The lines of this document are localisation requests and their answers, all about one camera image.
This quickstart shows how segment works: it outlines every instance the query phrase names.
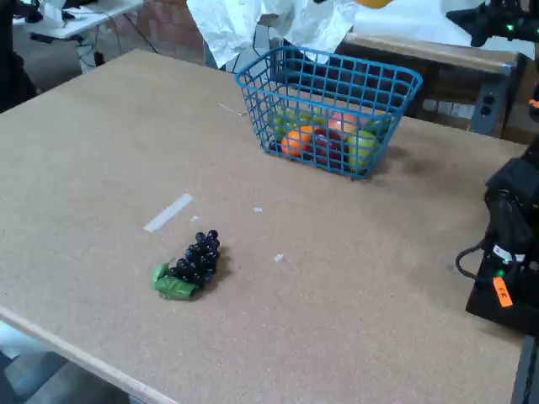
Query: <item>red apple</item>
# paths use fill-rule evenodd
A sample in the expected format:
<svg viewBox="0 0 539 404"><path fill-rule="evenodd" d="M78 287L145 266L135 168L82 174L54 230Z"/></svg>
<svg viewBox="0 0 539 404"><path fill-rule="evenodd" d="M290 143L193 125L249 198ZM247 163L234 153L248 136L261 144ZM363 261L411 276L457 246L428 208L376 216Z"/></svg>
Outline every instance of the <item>red apple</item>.
<svg viewBox="0 0 539 404"><path fill-rule="evenodd" d="M315 136L312 139L313 143L310 143L305 147L303 158L311 160L314 158L316 152L317 164L325 167L341 168L341 161L344 162L346 144L342 141L340 135L333 130L325 130L322 128L317 128L314 133Z"/></svg>

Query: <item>tabletop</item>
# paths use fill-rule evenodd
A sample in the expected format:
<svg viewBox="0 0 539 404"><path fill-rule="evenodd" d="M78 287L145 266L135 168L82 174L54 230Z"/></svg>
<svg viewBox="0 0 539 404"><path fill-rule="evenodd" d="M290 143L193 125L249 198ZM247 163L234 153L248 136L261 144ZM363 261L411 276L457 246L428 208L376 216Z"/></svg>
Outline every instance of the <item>tabletop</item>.
<svg viewBox="0 0 539 404"><path fill-rule="evenodd" d="M0 319L149 403L509 402L522 336L465 312L453 263L523 147L403 118L352 182L264 154L242 108L134 51L0 115ZM211 228L215 287L162 300L152 269Z"/></svg>
<svg viewBox="0 0 539 404"><path fill-rule="evenodd" d="M394 36L359 35L350 32L346 35L344 41L367 48L390 51L490 73L509 74L511 69L516 66L517 58L515 53L508 51L437 44L424 40L396 38Z"/></svg>
<svg viewBox="0 0 539 404"><path fill-rule="evenodd" d="M62 27L53 26L45 19L35 24L26 24L24 19L14 19L13 25L20 25L23 29L35 34L65 40L106 23L107 20L121 14L137 10L143 5L143 0L99 0L79 8L66 9L67 12L75 16L75 19L67 20Z"/></svg>

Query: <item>blue wire basket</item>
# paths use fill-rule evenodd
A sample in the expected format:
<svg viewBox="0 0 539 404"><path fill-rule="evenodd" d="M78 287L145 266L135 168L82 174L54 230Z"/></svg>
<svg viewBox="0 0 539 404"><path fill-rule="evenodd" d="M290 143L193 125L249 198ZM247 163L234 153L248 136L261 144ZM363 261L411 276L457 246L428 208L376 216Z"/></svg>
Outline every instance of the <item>blue wire basket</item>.
<svg viewBox="0 0 539 404"><path fill-rule="evenodd" d="M281 46L236 81L265 152L367 178L423 79L404 67Z"/></svg>

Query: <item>orange label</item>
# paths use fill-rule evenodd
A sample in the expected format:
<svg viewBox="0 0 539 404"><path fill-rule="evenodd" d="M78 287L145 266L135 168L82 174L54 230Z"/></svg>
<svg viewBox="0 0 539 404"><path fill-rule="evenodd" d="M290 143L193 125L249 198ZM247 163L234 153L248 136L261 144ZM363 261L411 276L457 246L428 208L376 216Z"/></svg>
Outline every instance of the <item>orange label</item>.
<svg viewBox="0 0 539 404"><path fill-rule="evenodd" d="M509 291L507 286L505 286L504 279L500 276L497 276L493 279L494 289L496 290L496 295L498 295L499 303L502 307L510 307L513 305L511 296L509 296Z"/></svg>

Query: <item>cable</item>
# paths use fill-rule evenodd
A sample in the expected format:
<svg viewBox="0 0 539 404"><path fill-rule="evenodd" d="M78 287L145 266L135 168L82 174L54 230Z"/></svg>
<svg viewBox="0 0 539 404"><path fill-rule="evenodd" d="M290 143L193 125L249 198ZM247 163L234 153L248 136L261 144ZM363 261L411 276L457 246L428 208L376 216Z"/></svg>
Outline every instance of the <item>cable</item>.
<svg viewBox="0 0 539 404"><path fill-rule="evenodd" d="M467 248L466 250L459 252L458 255L455 258L455 265L456 265L456 269L458 269L458 272L460 272L461 274L463 274L467 278L477 280L477 281L480 281L480 282L484 282L484 283L489 283L486 279L479 278L476 274L472 274L471 272L466 271L461 266L461 260L464 257L466 257L468 254L471 254L471 253L476 252L477 250L480 250L483 247L483 243L484 243L484 240L481 240L475 246Z"/></svg>
<svg viewBox="0 0 539 404"><path fill-rule="evenodd" d="M234 74L234 70L236 70L236 65L237 65L237 60L239 59L239 56L241 55L241 53L239 53L236 57L236 61L234 62L234 66L232 66L232 71L231 73Z"/></svg>
<svg viewBox="0 0 539 404"><path fill-rule="evenodd" d="M94 43L93 46L95 46L95 50L97 50L98 49L99 26L97 26L95 28L97 28L97 32L95 33L95 39L93 40L93 43Z"/></svg>
<svg viewBox="0 0 539 404"><path fill-rule="evenodd" d="M270 27L268 27L268 40L270 39ZM256 56L260 57L260 54L256 49L254 49L254 46L256 45L256 27L254 27L254 37L253 37L253 51L256 53Z"/></svg>
<svg viewBox="0 0 539 404"><path fill-rule="evenodd" d="M77 45L77 48L83 48L87 45L83 45L82 43L79 42L79 44ZM78 60L81 61L82 63L84 63L86 66L88 67L97 67L95 65L90 65L89 63L87 63L84 58L90 54L92 54L93 52L95 51L95 46L93 46L93 44L90 44L90 51L88 53L85 53L84 55L80 56L78 55Z"/></svg>
<svg viewBox="0 0 539 404"><path fill-rule="evenodd" d="M129 24L131 24L131 25L133 26L133 28L135 29L135 31L141 36L141 38L143 38L143 39L146 41L146 43L148 44L148 46L150 46L150 47L153 49L153 51L159 55L159 52L157 52L157 49L155 49L155 47L152 45L152 42L150 42L150 41L148 40L148 38L147 38L146 36L144 36L144 34L138 29L138 27L136 26L136 24L133 23L133 22L131 21L131 19L129 19L129 18L127 17L127 14L123 14L123 15L124 15L125 19L126 19L127 21L129 21Z"/></svg>
<svg viewBox="0 0 539 404"><path fill-rule="evenodd" d="M105 13L104 11L68 11L70 14L104 14L107 17L109 17L109 20L112 22L112 24L115 25L115 32L116 32L116 40L118 41L118 56L121 55L121 43L120 43L120 35L118 34L118 25L116 24L115 19L113 19L109 14Z"/></svg>
<svg viewBox="0 0 539 404"><path fill-rule="evenodd" d="M270 32L269 31L270 31L270 27L268 27L268 40L270 40ZM256 49L254 49L255 44L256 44L256 28L254 29L254 36L253 36L253 51L254 51L254 53L256 53L256 55L258 57L261 57L259 52ZM237 55L236 61L234 62L234 66L232 66L232 71L231 71L232 74L235 73L237 61L239 60L240 55L241 55L241 52Z"/></svg>

